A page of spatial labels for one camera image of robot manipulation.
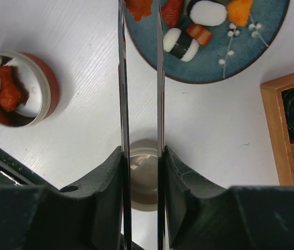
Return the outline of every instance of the red fish slice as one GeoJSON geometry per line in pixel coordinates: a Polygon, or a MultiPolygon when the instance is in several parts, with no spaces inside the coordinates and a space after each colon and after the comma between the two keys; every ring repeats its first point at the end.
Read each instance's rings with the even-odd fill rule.
{"type": "Polygon", "coordinates": [[[168,27],[175,28],[182,14],[184,0],[168,0],[162,7],[162,17],[168,27]]]}

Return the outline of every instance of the maki roll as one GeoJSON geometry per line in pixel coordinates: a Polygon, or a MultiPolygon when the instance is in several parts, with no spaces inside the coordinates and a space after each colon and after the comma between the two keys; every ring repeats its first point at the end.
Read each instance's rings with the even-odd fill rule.
{"type": "Polygon", "coordinates": [[[187,14],[196,24],[218,26],[226,20],[227,10],[216,1],[191,0],[187,6],[187,14]]]}
{"type": "Polygon", "coordinates": [[[198,42],[180,29],[170,29],[164,36],[164,50],[181,61],[191,61],[199,50],[198,42]]]}

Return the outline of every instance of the white flower pattern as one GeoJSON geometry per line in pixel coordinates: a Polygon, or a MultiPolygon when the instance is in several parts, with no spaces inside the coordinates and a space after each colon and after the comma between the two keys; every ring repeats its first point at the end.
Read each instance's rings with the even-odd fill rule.
{"type": "MultiPolygon", "coordinates": [[[[262,35],[260,34],[259,30],[262,28],[261,23],[255,23],[254,19],[252,17],[252,14],[250,14],[250,21],[251,23],[248,25],[248,29],[252,31],[251,36],[254,38],[260,38],[260,40],[264,43],[266,47],[269,47],[269,45],[266,43],[262,35]]],[[[227,36],[230,38],[228,48],[226,51],[225,58],[219,59],[219,64],[223,66],[223,78],[225,79],[225,69],[226,69],[226,61],[228,59],[228,56],[233,56],[235,52],[231,50],[231,44],[233,42],[233,39],[235,36],[240,35],[240,30],[238,30],[238,27],[234,23],[230,23],[229,25],[230,30],[227,33],[227,36]]]]}

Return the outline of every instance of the small round dish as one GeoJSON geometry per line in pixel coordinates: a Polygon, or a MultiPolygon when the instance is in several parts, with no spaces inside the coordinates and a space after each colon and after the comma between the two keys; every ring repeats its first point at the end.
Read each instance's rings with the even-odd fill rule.
{"type": "Polygon", "coordinates": [[[157,210],[157,144],[141,142],[131,146],[132,208],[157,210]]]}
{"type": "MultiPolygon", "coordinates": [[[[183,83],[206,84],[222,81],[240,73],[270,46],[283,24],[289,1],[254,0],[250,19],[245,27],[236,27],[228,19],[219,26],[206,27],[213,37],[205,47],[199,47],[196,56],[189,62],[181,61],[164,52],[165,75],[183,83]]],[[[161,0],[161,5],[166,2],[167,0],[161,0]]],[[[128,10],[125,17],[135,47],[144,60],[156,69],[157,1],[153,2],[151,12],[151,16],[143,18],[140,22],[135,22],[128,10]]],[[[166,34],[168,30],[163,22],[163,33],[166,34]]]]}
{"type": "Polygon", "coordinates": [[[20,52],[0,52],[0,67],[10,66],[15,86],[24,96],[12,112],[0,105],[0,124],[24,127],[36,124],[56,109],[60,90],[50,67],[38,57],[20,52]]]}

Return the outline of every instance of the plate rim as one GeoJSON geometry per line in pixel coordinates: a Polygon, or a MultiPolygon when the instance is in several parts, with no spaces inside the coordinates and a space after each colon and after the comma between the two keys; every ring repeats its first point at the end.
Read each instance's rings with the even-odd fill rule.
{"type": "MultiPolygon", "coordinates": [[[[259,54],[259,55],[258,55],[258,56],[257,56],[252,62],[250,62],[249,64],[247,64],[245,67],[243,67],[243,68],[237,70],[235,73],[230,74],[230,75],[228,75],[228,76],[225,77],[225,78],[221,78],[221,79],[219,79],[219,80],[209,81],[209,82],[190,82],[190,81],[185,81],[185,80],[182,80],[182,79],[178,79],[178,78],[172,77],[172,76],[170,76],[169,74],[167,74],[167,73],[164,71],[165,76],[166,76],[167,78],[171,79],[171,80],[174,80],[174,81],[177,81],[177,82],[181,82],[181,83],[185,83],[185,84],[204,85],[204,84],[211,84],[211,83],[221,82],[221,81],[227,80],[227,79],[229,79],[229,78],[231,78],[231,77],[234,77],[234,76],[240,74],[241,72],[243,72],[244,70],[246,70],[247,68],[249,68],[250,66],[252,66],[252,65],[253,65],[253,64],[254,64],[254,63],[255,63],[255,62],[256,62],[256,61],[257,61],[257,60],[258,60],[258,59],[259,59],[259,58],[265,53],[265,52],[266,52],[266,50],[269,49],[269,47],[270,47],[270,46],[272,45],[272,43],[274,42],[276,36],[277,36],[277,35],[279,34],[279,32],[280,32],[281,27],[283,26],[284,20],[285,20],[287,14],[288,14],[289,5],[290,5],[290,0],[286,0],[286,2],[287,2],[286,9],[285,9],[285,11],[284,11],[284,13],[283,13],[283,15],[282,15],[281,21],[280,21],[280,23],[279,23],[279,26],[278,26],[277,29],[276,29],[275,34],[272,36],[272,39],[271,39],[270,43],[268,44],[268,47],[266,47],[265,49],[263,49],[263,50],[261,51],[261,53],[260,53],[260,54],[259,54]]],[[[144,61],[145,61],[148,65],[150,65],[154,70],[157,70],[157,68],[154,67],[154,66],[152,65],[152,63],[146,58],[146,56],[141,52],[140,48],[136,45],[136,42],[135,42],[135,40],[134,40],[134,38],[133,38],[133,36],[132,36],[132,32],[131,32],[131,28],[130,28],[129,22],[127,22],[127,10],[124,12],[124,16],[125,16],[125,23],[126,23],[126,26],[127,26],[127,31],[128,31],[128,33],[129,33],[129,35],[130,35],[130,38],[131,38],[131,40],[132,40],[132,42],[133,42],[133,44],[134,44],[134,47],[136,48],[136,50],[138,51],[138,53],[142,56],[142,58],[144,59],[144,61]]]]}

